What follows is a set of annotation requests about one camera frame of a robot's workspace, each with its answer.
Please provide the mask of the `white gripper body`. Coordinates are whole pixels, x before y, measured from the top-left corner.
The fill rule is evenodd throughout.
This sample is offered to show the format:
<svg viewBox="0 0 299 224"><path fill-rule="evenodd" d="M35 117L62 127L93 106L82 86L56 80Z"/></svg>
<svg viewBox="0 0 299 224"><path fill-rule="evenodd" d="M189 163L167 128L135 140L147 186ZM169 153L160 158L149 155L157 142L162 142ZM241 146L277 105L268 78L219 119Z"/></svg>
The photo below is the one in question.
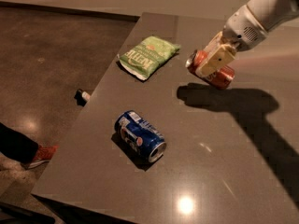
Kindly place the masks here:
<svg viewBox="0 0 299 224"><path fill-rule="evenodd" d="M247 5L242 6L225 23L222 36L237 51L253 49L264 41L268 33L257 21Z"/></svg>

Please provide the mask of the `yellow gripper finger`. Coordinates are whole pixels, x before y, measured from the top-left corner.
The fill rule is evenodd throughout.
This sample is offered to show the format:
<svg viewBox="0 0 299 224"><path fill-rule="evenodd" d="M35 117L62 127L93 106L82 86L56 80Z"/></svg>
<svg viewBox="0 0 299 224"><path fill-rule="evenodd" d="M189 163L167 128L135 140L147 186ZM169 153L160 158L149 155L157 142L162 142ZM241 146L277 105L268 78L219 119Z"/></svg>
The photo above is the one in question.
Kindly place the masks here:
<svg viewBox="0 0 299 224"><path fill-rule="evenodd" d="M199 77L208 77L212 73L219 71L223 66L235 59L235 49L231 46L230 52L220 52L207 54L207 57L200 62L195 74Z"/></svg>
<svg viewBox="0 0 299 224"><path fill-rule="evenodd" d="M230 52L231 46L227 38L223 36L222 32L218 32L211 41L206 45L204 51L208 54Z"/></svg>

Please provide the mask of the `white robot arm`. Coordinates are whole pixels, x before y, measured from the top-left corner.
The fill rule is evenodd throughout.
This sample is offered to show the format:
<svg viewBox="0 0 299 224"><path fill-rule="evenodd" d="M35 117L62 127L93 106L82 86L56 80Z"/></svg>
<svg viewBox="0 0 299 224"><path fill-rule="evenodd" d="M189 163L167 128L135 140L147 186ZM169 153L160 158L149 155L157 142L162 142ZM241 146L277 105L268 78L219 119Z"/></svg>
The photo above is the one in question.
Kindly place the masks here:
<svg viewBox="0 0 299 224"><path fill-rule="evenodd" d="M219 71L238 52L253 49L281 23L298 16L298 0L249 0L205 47L207 57L197 65L195 74L207 77Z"/></svg>

